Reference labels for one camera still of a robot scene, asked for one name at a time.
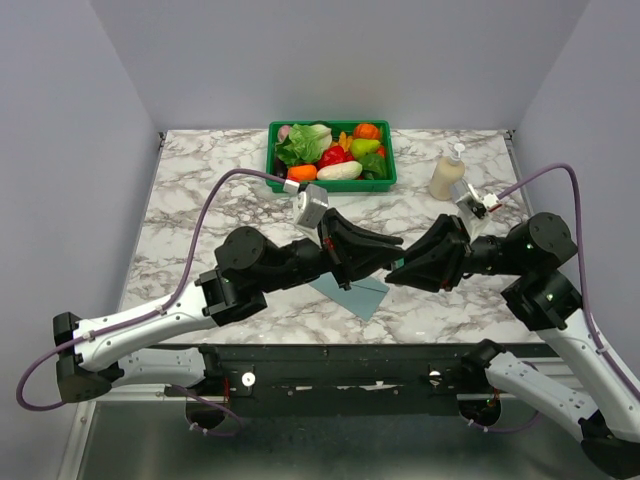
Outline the blue-grey envelope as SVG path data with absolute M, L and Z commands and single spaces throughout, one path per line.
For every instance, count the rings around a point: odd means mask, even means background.
M 363 321 L 369 321 L 389 292 L 389 287 L 372 278 L 352 282 L 350 289 L 340 288 L 331 274 L 325 274 L 310 286 Z

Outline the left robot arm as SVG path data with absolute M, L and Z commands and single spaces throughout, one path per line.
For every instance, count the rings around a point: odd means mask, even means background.
M 159 382 L 214 393 L 220 368 L 199 353 L 195 363 L 162 361 L 151 346 L 172 337 L 242 321 L 267 306 L 266 294 L 308 284 L 324 274 L 347 290 L 403 255 L 402 239 L 358 227 L 336 209 L 320 220 L 313 239 L 278 246 L 254 227 L 233 230 L 216 248 L 217 265 L 171 295 L 117 314 L 53 319 L 58 347 L 56 382 L 65 403 L 96 399 L 116 386 Z

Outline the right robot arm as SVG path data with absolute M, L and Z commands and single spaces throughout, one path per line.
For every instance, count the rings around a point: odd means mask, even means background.
M 586 320 L 585 300 L 559 270 L 578 251 L 555 214 L 536 214 L 504 237 L 477 239 L 459 218 L 441 215 L 385 280 L 439 292 L 473 275 L 513 276 L 501 293 L 507 308 L 564 361 L 583 389 L 559 383 L 488 339 L 463 356 L 458 377 L 474 392 L 490 386 L 512 394 L 567 431 L 599 470 L 629 479 L 639 473 L 639 383 L 620 378 L 618 356 Z

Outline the white radish toy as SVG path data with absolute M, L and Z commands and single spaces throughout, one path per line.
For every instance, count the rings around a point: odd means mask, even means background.
M 347 161 L 335 165 L 326 166 L 317 172 L 319 181 L 349 181 L 357 179 L 363 171 L 358 161 Z

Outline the beige pump bottle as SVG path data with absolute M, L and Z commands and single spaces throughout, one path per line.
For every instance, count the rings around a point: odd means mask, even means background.
M 429 192 L 436 200 L 450 200 L 450 188 L 464 177 L 466 167 L 462 154 L 465 150 L 463 143 L 456 143 L 451 155 L 443 155 L 437 160 L 429 183 Z

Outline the green pepper toy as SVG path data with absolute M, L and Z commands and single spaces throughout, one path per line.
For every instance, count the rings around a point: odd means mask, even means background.
M 362 166 L 361 176 L 365 180 L 386 180 L 388 178 L 387 163 L 380 154 L 369 153 L 361 157 L 358 162 Z

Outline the orange carrot toy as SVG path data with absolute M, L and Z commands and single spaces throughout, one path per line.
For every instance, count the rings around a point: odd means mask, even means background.
M 317 168 L 314 164 L 293 166 L 288 169 L 287 178 L 296 182 L 311 182 L 317 178 Z

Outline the red pepper toy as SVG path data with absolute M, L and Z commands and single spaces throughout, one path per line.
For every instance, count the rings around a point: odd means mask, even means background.
M 318 171 L 338 164 L 352 161 L 354 157 L 349 151 L 345 151 L 341 146 L 336 145 L 327 149 L 320 160 L 316 163 Z

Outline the green pear toy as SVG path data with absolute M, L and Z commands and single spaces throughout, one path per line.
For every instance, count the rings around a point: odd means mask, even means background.
M 355 138 L 350 146 L 349 152 L 356 159 L 376 153 L 381 146 L 381 142 L 377 139 Z

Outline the orange pumpkin toy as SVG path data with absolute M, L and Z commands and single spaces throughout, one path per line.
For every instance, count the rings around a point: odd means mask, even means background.
M 353 130 L 354 139 L 366 139 L 380 141 L 381 129 L 373 123 L 360 123 Z

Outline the green lettuce toy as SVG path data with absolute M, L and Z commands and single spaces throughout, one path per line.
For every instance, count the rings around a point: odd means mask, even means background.
M 293 124 L 276 143 L 275 154 L 287 167 L 318 162 L 333 141 L 332 130 L 322 124 Z

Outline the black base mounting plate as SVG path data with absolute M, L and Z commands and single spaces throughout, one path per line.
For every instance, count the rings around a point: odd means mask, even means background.
M 461 395 L 490 396 L 484 373 L 496 343 L 203 345 L 203 379 L 244 418 L 456 415 Z

